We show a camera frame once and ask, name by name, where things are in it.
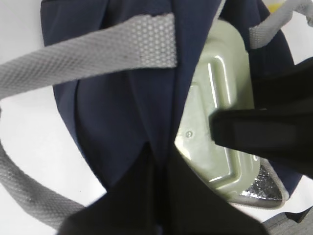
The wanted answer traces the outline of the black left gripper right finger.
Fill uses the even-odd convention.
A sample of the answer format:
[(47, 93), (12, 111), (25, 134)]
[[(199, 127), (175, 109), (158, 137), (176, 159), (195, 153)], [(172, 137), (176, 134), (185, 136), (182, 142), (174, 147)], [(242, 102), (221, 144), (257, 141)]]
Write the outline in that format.
[(211, 190), (172, 147), (166, 166), (170, 235), (266, 235), (257, 220)]

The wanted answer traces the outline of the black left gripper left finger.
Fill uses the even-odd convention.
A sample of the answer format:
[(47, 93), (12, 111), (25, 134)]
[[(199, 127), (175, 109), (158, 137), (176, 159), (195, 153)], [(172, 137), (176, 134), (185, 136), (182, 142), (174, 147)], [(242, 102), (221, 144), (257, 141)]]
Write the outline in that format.
[(96, 202), (68, 217), (58, 234), (161, 235), (154, 206), (154, 158), (145, 144), (125, 175)]

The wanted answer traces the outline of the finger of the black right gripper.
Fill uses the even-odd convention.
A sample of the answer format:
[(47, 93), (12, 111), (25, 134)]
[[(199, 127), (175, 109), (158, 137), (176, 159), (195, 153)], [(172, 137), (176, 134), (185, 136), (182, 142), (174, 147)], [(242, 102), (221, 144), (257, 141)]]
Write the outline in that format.
[(313, 114), (278, 110), (224, 110), (209, 118), (215, 144), (313, 175)]
[(310, 57), (281, 73), (252, 80), (254, 104), (268, 108), (312, 98), (313, 59)]

